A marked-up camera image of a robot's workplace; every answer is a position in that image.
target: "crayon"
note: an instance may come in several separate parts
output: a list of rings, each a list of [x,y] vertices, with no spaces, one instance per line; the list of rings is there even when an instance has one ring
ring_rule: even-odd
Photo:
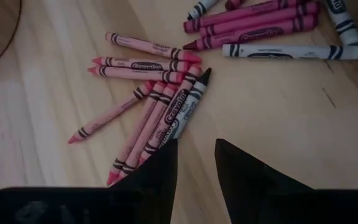
[[[119,173],[119,177],[112,184],[120,181],[122,178],[126,177],[136,169],[140,154],[142,153],[145,145],[147,144],[147,141],[149,140],[149,137],[152,135],[153,130],[158,124],[158,121],[160,121],[160,118],[164,114],[164,111],[167,109],[167,106],[170,104],[172,97],[177,92],[177,90],[178,87],[172,84],[168,84],[164,88],[164,91],[160,95],[160,98],[158,99],[158,102],[153,109],[153,112],[144,125],[143,130],[139,134],[139,137],[137,138],[131,153],[125,161],[125,164],[122,167],[122,171]]]
[[[171,72],[187,72],[191,63],[172,60],[164,62],[159,60],[135,59],[135,58],[119,58],[119,57],[98,57],[92,60],[98,65],[108,67],[131,68],[137,70],[148,71],[171,71]]]
[[[98,116],[97,118],[93,119],[86,123],[82,128],[77,130],[72,137],[68,140],[68,144],[72,144],[74,142],[82,141],[89,136],[91,136],[95,131],[99,128],[106,125],[112,119],[120,115],[121,113],[127,111],[131,108],[134,104],[145,98],[147,95],[150,94],[154,87],[155,82],[148,81],[141,84],[138,88],[136,88],[128,99],[124,100],[123,102],[119,103],[117,106],[113,106],[112,108],[108,109],[102,115]]]
[[[357,60],[358,46],[225,44],[226,57]]]
[[[320,2],[309,2],[299,5],[297,7],[281,9],[268,14],[245,17],[242,19],[236,19],[229,22],[223,22],[220,24],[213,24],[207,27],[202,27],[200,29],[200,34],[202,37],[209,37],[239,29],[245,29],[263,24],[293,19],[300,16],[315,15],[319,12]]]
[[[184,50],[166,47],[164,45],[151,43],[146,40],[126,37],[112,32],[107,32],[105,38],[106,40],[110,41],[113,44],[121,45],[124,47],[130,47],[132,49],[141,50],[144,52],[148,52],[150,54],[159,55],[174,60],[181,60],[191,63],[202,62],[202,59],[199,56],[191,52],[186,52]]]
[[[136,143],[137,138],[139,137],[140,133],[143,130],[147,120],[149,119],[151,113],[155,105],[160,98],[161,93],[163,92],[165,86],[167,84],[163,82],[157,82],[153,90],[150,92],[149,97],[147,98],[145,105],[143,106],[142,113],[140,114],[140,120],[136,124],[134,132],[129,136],[129,138],[125,141],[124,146],[122,147],[121,151],[119,152],[117,158],[115,159],[114,163],[112,164],[110,171],[109,171],[109,178],[107,180],[107,186],[110,186],[113,181],[118,178],[120,171],[122,170],[125,161],[127,160],[129,154]]]
[[[240,7],[246,0],[227,0],[224,7],[227,11],[232,11]]]
[[[173,120],[176,118],[179,113],[181,106],[186,100],[187,95],[190,90],[193,88],[194,83],[197,81],[197,78],[201,75],[201,69],[198,67],[191,67],[185,79],[179,86],[179,89],[173,100],[169,104],[167,110],[164,112],[164,115],[161,117],[161,120],[158,122],[157,127],[155,128],[151,138],[147,142],[142,154],[140,155],[139,165],[148,159],[159,147],[162,139],[167,133],[169,127],[171,126]]]
[[[145,71],[129,68],[116,68],[107,66],[96,66],[88,69],[93,75],[104,78],[126,78],[131,80],[152,80],[167,83],[181,83],[185,74],[183,72],[169,71]]]
[[[189,12],[187,20],[197,19],[206,14],[208,9],[211,9],[219,0],[200,0]]]
[[[297,17],[274,24],[264,24],[212,37],[201,38],[184,45],[183,48],[187,50],[205,50],[218,48],[223,44],[246,43],[268,37],[312,30],[317,26],[317,23],[318,18],[316,15]]]
[[[358,31],[343,0],[325,0],[328,14],[344,45],[358,45]]]
[[[308,1],[309,0],[271,0],[260,4],[255,4],[253,6],[236,9],[230,12],[222,12],[212,16],[204,16],[192,21],[186,21],[183,23],[183,28],[185,29],[186,33],[197,32],[201,27],[228,22],[243,17],[265,14],[280,9],[286,9],[288,7],[297,6]]]
[[[181,132],[186,126],[190,116],[193,114],[194,110],[197,107],[198,102],[203,96],[206,87],[208,86],[209,76],[211,75],[211,69],[207,71],[197,80],[193,88],[190,90],[189,95],[187,96],[183,106],[181,107],[178,115],[175,120],[172,122],[169,130],[165,134],[164,139],[162,140],[159,148],[161,148],[165,143],[171,139],[178,139]]]

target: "pink crayon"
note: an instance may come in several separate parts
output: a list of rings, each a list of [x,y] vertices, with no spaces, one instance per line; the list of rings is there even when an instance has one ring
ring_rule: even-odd
[[[253,6],[236,9],[230,12],[222,12],[212,16],[204,16],[192,21],[186,21],[183,23],[183,27],[185,28],[186,33],[197,32],[201,27],[228,22],[243,17],[265,14],[267,12],[273,12],[280,9],[286,9],[288,7],[293,7],[308,1],[309,0],[271,0]]]
[[[202,37],[209,37],[239,29],[279,22],[286,19],[293,19],[300,16],[315,15],[319,12],[320,2],[309,2],[296,7],[274,11],[268,14],[245,17],[242,19],[236,19],[229,22],[202,27],[200,29],[200,34]]]
[[[145,105],[143,106],[142,113],[140,115],[140,120],[136,125],[134,132],[129,136],[129,138],[124,143],[121,151],[119,152],[116,160],[112,164],[109,172],[109,178],[107,180],[107,186],[110,186],[119,176],[120,171],[122,171],[122,167],[125,164],[129,154],[134,147],[137,138],[139,137],[140,133],[143,130],[147,120],[149,119],[150,115],[153,112],[155,105],[160,98],[161,93],[163,92],[165,86],[167,84],[163,82],[157,82],[154,85],[153,90],[150,92],[149,97],[147,98]]]
[[[167,83],[181,83],[185,74],[183,72],[169,71],[144,71],[129,68],[116,68],[107,66],[96,66],[89,68],[89,72],[104,78],[126,78],[131,80],[153,80]]]
[[[142,154],[140,155],[139,165],[142,165],[146,159],[148,159],[153,153],[156,152],[160,143],[164,139],[165,134],[169,130],[173,120],[179,113],[181,106],[185,102],[187,95],[193,88],[194,83],[197,81],[200,75],[200,68],[193,66],[190,67],[188,74],[181,83],[177,93],[173,97],[173,100],[169,104],[161,120],[158,122],[157,127],[155,128],[151,138],[147,142]]]
[[[130,47],[132,49],[141,50],[151,54],[163,56],[166,58],[181,60],[192,63],[201,63],[202,59],[191,53],[185,52],[184,50],[166,47],[163,45],[151,43],[146,40],[140,40],[132,37],[126,37],[120,34],[115,34],[111,32],[106,33],[106,40],[112,42],[113,44]]]
[[[99,57],[92,60],[98,65],[109,67],[132,68],[138,70],[149,71],[172,71],[172,72],[187,72],[190,68],[189,62],[181,62],[173,60],[170,62],[163,62],[159,60],[135,59],[135,58],[119,58],[119,57]]]
[[[160,121],[162,115],[164,114],[165,110],[167,109],[167,106],[170,104],[172,97],[177,90],[178,87],[172,84],[168,84],[167,87],[165,87],[160,98],[158,99],[157,104],[153,109],[152,114],[150,115],[145,126],[143,127],[142,132],[137,138],[137,141],[132,148],[131,153],[125,161],[125,164],[122,167],[122,171],[120,171],[119,173],[119,177],[112,184],[115,184],[116,182],[120,181],[122,178],[126,177],[128,174],[130,174],[136,169],[140,154],[142,153],[147,141],[149,140],[149,137],[152,135],[153,130]]]
[[[235,10],[240,7],[246,0],[227,0],[224,7],[227,11]]]
[[[114,119],[124,111],[127,111],[134,104],[136,104],[137,102],[145,98],[147,95],[149,95],[153,89],[154,84],[155,82],[152,81],[141,84],[138,88],[136,88],[133,91],[133,95],[131,95],[128,99],[119,103],[117,106],[113,106],[105,113],[93,119],[92,121],[89,121],[82,128],[76,131],[72,135],[72,137],[68,140],[68,144],[82,141],[88,138],[99,128],[106,125],[108,122],[110,122],[112,119]]]
[[[212,37],[205,37],[183,46],[187,50],[205,50],[221,47],[223,44],[241,44],[268,37],[312,30],[317,26],[316,15],[297,17],[274,24],[264,24]]]

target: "magenta crayon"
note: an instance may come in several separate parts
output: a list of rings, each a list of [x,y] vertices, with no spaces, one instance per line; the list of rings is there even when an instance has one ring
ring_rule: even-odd
[[[172,60],[170,62],[160,60],[120,58],[120,57],[98,57],[92,60],[98,65],[109,67],[132,68],[137,70],[148,71],[172,71],[187,72],[190,68],[190,62],[181,62]]]
[[[112,42],[113,44],[130,47],[132,49],[141,50],[148,52],[154,55],[163,56],[166,58],[181,60],[192,63],[201,63],[202,59],[191,53],[184,50],[166,47],[164,45],[151,43],[146,40],[140,40],[132,37],[126,37],[120,34],[107,32],[105,36],[106,40]]]
[[[167,84],[163,82],[157,82],[154,85],[153,90],[150,92],[149,97],[147,98],[143,106],[142,113],[140,114],[140,120],[136,124],[134,132],[125,141],[124,146],[122,147],[121,151],[119,152],[117,158],[115,159],[114,163],[110,168],[109,178],[107,180],[107,186],[110,186],[118,178],[119,173],[125,164],[125,161],[127,160],[129,154],[131,153],[132,148],[134,147],[147,120],[152,114],[154,107],[157,104],[158,99],[160,98],[160,95],[163,92],[166,85]]]
[[[212,37],[205,37],[183,46],[187,50],[205,50],[221,47],[223,44],[241,44],[279,35],[312,30],[317,26],[318,17],[304,16],[273,24],[237,30]]]
[[[240,7],[246,0],[227,0],[224,7],[227,11],[235,10]]]
[[[143,127],[142,132],[139,134],[134,147],[132,148],[131,153],[129,154],[125,164],[122,167],[122,171],[119,173],[119,177],[112,183],[120,181],[122,178],[126,177],[137,167],[140,154],[142,153],[147,141],[153,133],[156,125],[160,121],[162,115],[164,114],[167,106],[170,104],[172,97],[177,92],[178,87],[172,84],[168,84],[164,91],[161,93],[160,98],[158,99],[157,104],[155,105],[153,112],[151,113],[149,119]]]
[[[131,80],[153,80],[167,83],[181,83],[185,74],[183,72],[169,71],[145,71],[129,68],[116,68],[107,66],[96,66],[88,69],[94,75],[104,78],[126,78]]]
[[[293,19],[300,16],[315,15],[319,12],[320,2],[308,2],[296,7],[273,11],[268,14],[250,16],[229,22],[223,22],[220,24],[213,24],[207,27],[202,27],[200,29],[200,34],[202,37],[209,37],[263,24],[280,22],[283,20]]]
[[[288,7],[293,7],[308,1],[309,0],[271,0],[253,6],[236,9],[230,12],[222,12],[212,16],[204,16],[192,21],[186,21],[183,23],[183,27],[185,28],[186,33],[197,32],[201,27],[228,22],[243,17],[265,14],[267,12],[273,12],[280,9],[286,9]]]
[[[169,104],[167,110],[164,112],[164,115],[161,117],[161,120],[158,122],[157,127],[147,142],[142,154],[140,155],[139,165],[143,164],[146,159],[148,159],[153,153],[156,152],[160,143],[164,139],[165,134],[169,130],[173,120],[179,113],[181,106],[185,102],[190,90],[193,88],[194,83],[197,81],[198,77],[200,77],[201,72],[201,69],[198,67],[190,67],[189,72],[179,86],[179,89],[173,97],[173,100]]]
[[[86,123],[82,128],[76,131],[72,137],[68,140],[68,144],[82,141],[89,136],[91,136],[95,131],[99,128],[106,125],[112,119],[127,111],[131,108],[134,104],[145,98],[153,89],[155,82],[149,81],[141,84],[138,88],[136,88],[132,93],[132,95],[124,100],[123,102],[119,103],[117,106],[113,106],[112,108],[108,109],[102,115],[98,116],[97,118],[93,119]]]

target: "white crayon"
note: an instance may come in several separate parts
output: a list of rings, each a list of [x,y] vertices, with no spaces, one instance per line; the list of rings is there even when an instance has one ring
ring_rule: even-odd
[[[200,0],[197,5],[195,5],[192,10],[189,12],[187,20],[198,19],[203,14],[212,8],[219,0]]]
[[[181,132],[185,128],[187,121],[190,116],[193,114],[194,110],[197,107],[198,102],[203,96],[205,89],[209,82],[209,76],[211,74],[211,69],[207,69],[205,73],[198,79],[194,84],[193,88],[190,90],[189,95],[187,96],[183,106],[181,107],[176,118],[173,120],[169,130],[165,134],[165,137],[162,139],[162,142],[159,147],[162,147],[171,139],[178,139]]]
[[[358,31],[343,0],[325,0],[329,16],[344,45],[358,45]]]
[[[225,44],[226,57],[357,60],[358,46]]]

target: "wooden table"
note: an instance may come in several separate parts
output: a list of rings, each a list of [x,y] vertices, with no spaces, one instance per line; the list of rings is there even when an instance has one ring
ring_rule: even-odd
[[[176,47],[195,39],[182,29],[194,3],[24,1],[14,43],[0,59],[0,188],[103,186],[142,105],[69,146],[76,129],[138,84],[95,78],[86,68],[102,55],[153,58],[110,45],[107,30]],[[358,23],[358,1],[348,3]],[[338,44],[325,10],[320,21],[313,32],[263,42]],[[358,188],[358,62],[233,60],[220,50],[199,55],[214,73],[180,141],[172,223],[229,223],[216,138],[311,187]]]

